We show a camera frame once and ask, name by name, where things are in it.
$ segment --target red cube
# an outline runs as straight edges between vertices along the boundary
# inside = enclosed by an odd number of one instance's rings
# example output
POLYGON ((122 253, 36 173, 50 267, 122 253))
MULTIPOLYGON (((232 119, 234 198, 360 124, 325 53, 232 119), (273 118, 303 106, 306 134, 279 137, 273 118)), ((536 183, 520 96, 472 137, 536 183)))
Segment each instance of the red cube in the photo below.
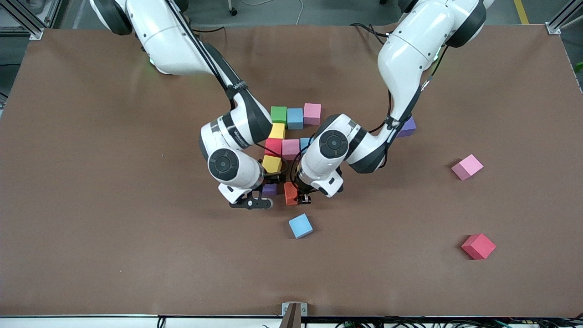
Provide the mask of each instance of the red cube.
POLYGON ((462 248, 474 260, 485 260, 496 248, 496 245, 483 233, 472 235, 463 243, 462 248))
POLYGON ((270 149, 276 153, 274 155, 269 150, 265 150, 265 154, 273 157, 278 157, 282 155, 282 140, 276 138, 267 138, 265 141, 265 148, 270 149))
POLYGON ((287 206, 291 206, 291 205, 297 205, 297 189, 293 186, 293 183, 291 182, 286 182, 283 185, 283 192, 286 195, 286 205, 287 206))

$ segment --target table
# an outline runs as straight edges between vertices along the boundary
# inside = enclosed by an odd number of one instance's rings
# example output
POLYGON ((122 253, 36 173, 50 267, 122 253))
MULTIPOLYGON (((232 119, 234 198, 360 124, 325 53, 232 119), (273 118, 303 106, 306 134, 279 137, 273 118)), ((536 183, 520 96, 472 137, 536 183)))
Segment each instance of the table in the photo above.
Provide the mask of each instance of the table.
MULTIPOLYGON (((371 129, 387 92, 365 33, 204 41, 266 107, 322 103, 371 129)), ((214 77, 157 73, 133 36, 46 30, 0 120, 0 315, 267 315, 297 300, 318 316, 574 316, 580 100, 559 36, 486 26, 447 52, 383 170, 343 166, 344 192, 311 205, 234 210, 198 150, 229 109, 214 77), (459 181, 450 167, 471 153, 484 169, 459 181), (314 233, 294 240, 287 221, 304 212, 314 233), (459 248, 474 233, 498 246, 487 260, 459 248)))

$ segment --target floor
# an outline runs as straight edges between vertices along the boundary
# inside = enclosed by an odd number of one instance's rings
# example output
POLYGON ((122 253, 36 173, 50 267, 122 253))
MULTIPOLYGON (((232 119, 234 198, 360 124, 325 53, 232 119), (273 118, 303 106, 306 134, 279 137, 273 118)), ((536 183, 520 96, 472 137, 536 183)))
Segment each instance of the floor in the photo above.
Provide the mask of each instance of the floor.
MULTIPOLYGON (((257 3, 259 0, 245 0, 257 3)), ((396 0, 388 0, 381 6, 377 0, 272 0, 260 6, 244 4, 233 0, 238 14, 231 16, 227 0, 190 0, 187 15, 195 26, 212 27, 246 27, 255 25, 349 25, 360 22, 373 25, 385 25, 396 22, 400 16, 396 0)), ((521 0, 496 0, 488 10, 486 24, 508 25, 520 24, 516 2, 521 0)), ((529 23, 544 23, 560 10, 566 1, 556 0, 522 0, 526 19, 529 23)), ((92 11, 89 0, 69 0, 63 6, 62 21, 57 26, 63 29, 103 29, 97 16, 92 11)), ((583 21, 570 26, 561 35, 567 54, 575 65, 583 61, 583 21)), ((28 38, 0 37, 0 92, 9 94, 18 66, 26 52, 28 38)), ((583 81, 583 71, 578 74, 583 81)))

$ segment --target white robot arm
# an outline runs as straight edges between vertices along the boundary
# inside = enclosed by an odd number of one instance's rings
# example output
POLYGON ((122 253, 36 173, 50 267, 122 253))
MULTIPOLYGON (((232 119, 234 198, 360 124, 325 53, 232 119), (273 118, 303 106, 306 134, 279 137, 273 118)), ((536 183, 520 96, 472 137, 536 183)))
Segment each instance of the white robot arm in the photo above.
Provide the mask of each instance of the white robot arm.
MULTIPOLYGON (((188 1, 90 0, 101 22, 115 34, 135 31, 150 62, 163 74, 212 74, 231 102, 231 110, 201 128, 199 147, 219 190, 231 204, 260 187, 265 171, 243 149, 267 139, 269 113, 249 92, 223 56, 192 33, 180 13, 188 1)), ((268 198, 252 199, 246 208, 269 208, 268 198)))
POLYGON ((399 0, 402 20, 378 55, 378 70, 393 104, 384 125, 372 135, 344 114, 328 117, 292 175, 298 193, 319 190, 327 197, 334 196, 342 188, 338 167, 343 160, 357 173, 372 173, 382 166, 421 94, 423 71, 431 66, 443 44, 461 47, 471 41, 481 31, 486 8, 492 2, 399 0))

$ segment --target black joint cap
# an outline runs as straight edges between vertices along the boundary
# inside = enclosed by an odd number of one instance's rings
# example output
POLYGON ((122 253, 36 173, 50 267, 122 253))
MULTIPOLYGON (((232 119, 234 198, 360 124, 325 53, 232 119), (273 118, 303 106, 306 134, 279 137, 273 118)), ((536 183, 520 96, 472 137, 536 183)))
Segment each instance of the black joint cap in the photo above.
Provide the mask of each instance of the black joint cap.
POLYGON ((218 149, 209 158, 209 170, 219 180, 233 180, 239 171, 237 155, 230 149, 218 149))
POLYGON ((320 152, 326 158, 343 157, 348 151, 348 139, 336 130, 328 130, 320 136, 320 152))

